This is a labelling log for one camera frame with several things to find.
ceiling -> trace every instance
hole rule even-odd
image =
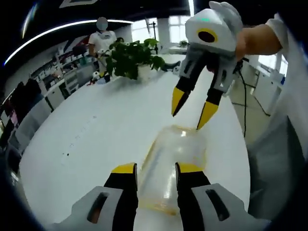
[[[1,63],[8,58],[19,46],[33,38],[34,36],[67,23],[97,19],[105,17],[107,19],[121,19],[129,21],[137,21],[144,17],[169,17],[170,15],[189,15],[188,0],[98,0],[92,5],[72,6],[60,8],[63,0],[23,0],[23,1],[6,1],[5,11],[8,16],[2,14],[3,25],[2,36],[4,43],[0,52]],[[266,5],[265,1],[246,1],[246,0],[229,0],[242,16],[243,23],[246,25],[258,25],[266,22],[273,16],[275,10]],[[33,5],[38,4],[34,19],[30,21],[25,37],[22,39],[22,26],[29,10]],[[195,13],[208,7],[206,0],[194,0]],[[115,30],[123,23],[109,23],[108,29]],[[18,52],[4,67],[2,68],[0,80],[9,77],[18,67],[25,63],[28,59],[35,56],[39,52],[61,43],[63,41],[73,39],[82,35],[88,35],[96,30],[95,24],[85,24],[67,27],[50,34],[47,34]]]

black cable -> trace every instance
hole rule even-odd
[[[245,89],[245,109],[244,109],[244,137],[246,136],[246,109],[247,109],[247,89],[246,89],[246,83],[244,81],[244,78],[243,78],[243,75],[241,73],[240,70],[238,70],[241,78],[242,78],[242,81],[243,81],[243,84],[244,84],[244,89]]]

floor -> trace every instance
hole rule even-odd
[[[257,77],[246,80],[246,84],[255,86]],[[247,109],[246,109],[246,145],[254,142],[260,134],[266,129],[270,117],[266,115],[258,101],[253,96],[254,88],[246,86],[247,88]],[[235,81],[232,91],[230,92],[230,99],[235,108],[236,114],[239,118],[240,124],[244,131],[244,85],[240,78]]]

white flower pot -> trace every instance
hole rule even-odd
[[[138,66],[138,80],[146,82],[150,79],[151,67],[149,65]]]

potted plant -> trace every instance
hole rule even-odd
[[[185,47],[187,47],[187,46],[188,46],[188,42],[187,42],[186,40],[180,41],[179,47],[185,48]]]
[[[140,43],[115,42],[109,47],[109,57],[106,58],[107,72],[112,76],[124,76],[130,79],[148,78],[150,70],[158,70],[165,61],[163,58],[152,55],[151,51],[158,43],[156,39],[149,38]]]

